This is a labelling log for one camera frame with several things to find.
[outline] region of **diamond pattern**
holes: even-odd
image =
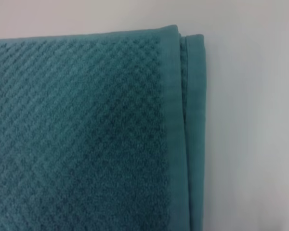
[[[159,43],[0,42],[0,231],[167,229]]]

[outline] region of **white surface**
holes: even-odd
[[[205,35],[206,231],[289,231],[289,0],[0,0],[0,38]]]

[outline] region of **towel fold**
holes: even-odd
[[[177,26],[0,39],[0,231],[201,231],[205,104]]]

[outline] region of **teal towel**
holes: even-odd
[[[0,40],[0,231],[201,231],[205,103],[177,26]]]

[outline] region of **towel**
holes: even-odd
[[[0,231],[202,230],[205,104],[177,26],[0,39]]]

